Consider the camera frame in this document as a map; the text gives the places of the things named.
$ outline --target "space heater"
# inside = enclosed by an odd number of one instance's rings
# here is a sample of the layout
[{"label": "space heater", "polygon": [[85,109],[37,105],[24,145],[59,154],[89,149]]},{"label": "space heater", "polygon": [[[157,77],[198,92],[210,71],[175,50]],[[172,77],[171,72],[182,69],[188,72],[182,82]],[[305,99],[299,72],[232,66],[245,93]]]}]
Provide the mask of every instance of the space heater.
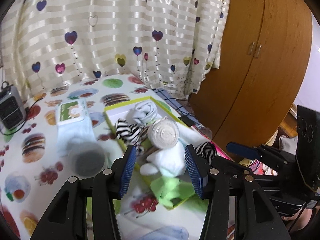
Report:
[{"label": "space heater", "polygon": [[0,120],[7,130],[12,130],[26,119],[27,113],[14,85],[3,88],[0,92]]}]

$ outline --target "plaid cloth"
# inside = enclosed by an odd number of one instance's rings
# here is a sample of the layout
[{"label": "plaid cloth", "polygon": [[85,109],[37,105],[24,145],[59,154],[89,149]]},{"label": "plaid cloth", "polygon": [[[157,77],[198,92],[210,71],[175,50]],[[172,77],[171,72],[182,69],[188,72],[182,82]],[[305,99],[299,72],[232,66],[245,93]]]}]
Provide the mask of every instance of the plaid cloth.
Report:
[{"label": "plaid cloth", "polygon": [[189,113],[180,103],[177,102],[167,91],[164,89],[153,90],[158,96],[160,96],[167,104],[169,104],[174,110],[176,110],[181,115],[186,115],[189,119],[194,121],[197,128],[204,127],[197,119],[196,116],[192,113]]}]

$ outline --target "curtain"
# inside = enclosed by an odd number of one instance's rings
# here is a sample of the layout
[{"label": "curtain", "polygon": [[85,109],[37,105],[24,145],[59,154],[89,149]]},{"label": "curtain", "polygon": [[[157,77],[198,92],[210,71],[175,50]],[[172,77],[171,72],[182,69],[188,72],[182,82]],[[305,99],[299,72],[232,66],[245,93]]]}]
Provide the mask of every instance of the curtain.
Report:
[{"label": "curtain", "polygon": [[181,98],[212,67],[229,0],[16,0],[1,26],[6,80],[24,99],[133,73]]}]

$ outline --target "wardrobe handle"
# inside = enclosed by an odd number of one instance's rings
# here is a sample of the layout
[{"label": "wardrobe handle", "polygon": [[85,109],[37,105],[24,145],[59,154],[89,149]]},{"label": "wardrobe handle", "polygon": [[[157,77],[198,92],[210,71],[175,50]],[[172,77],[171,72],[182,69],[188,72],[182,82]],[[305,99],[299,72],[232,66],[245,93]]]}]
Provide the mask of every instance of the wardrobe handle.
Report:
[{"label": "wardrobe handle", "polygon": [[251,45],[250,45],[249,53],[248,53],[249,56],[252,54],[253,46],[254,46],[254,42],[251,43]]},{"label": "wardrobe handle", "polygon": [[258,58],[258,57],[259,57],[261,47],[262,47],[262,45],[259,45],[259,46],[257,47],[255,58]]}]

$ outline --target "wardrobe door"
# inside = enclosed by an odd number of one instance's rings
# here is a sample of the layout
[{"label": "wardrobe door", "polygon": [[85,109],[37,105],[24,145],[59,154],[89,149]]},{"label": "wardrobe door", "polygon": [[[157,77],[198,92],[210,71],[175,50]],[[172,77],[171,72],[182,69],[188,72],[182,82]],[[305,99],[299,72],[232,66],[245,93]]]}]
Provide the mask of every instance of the wardrobe door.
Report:
[{"label": "wardrobe door", "polygon": [[297,96],[309,61],[311,11],[303,0],[266,0],[254,59],[214,141],[266,143]]},{"label": "wardrobe door", "polygon": [[220,69],[211,69],[190,104],[213,136],[230,111],[248,73],[258,41],[264,0],[230,0]]}]

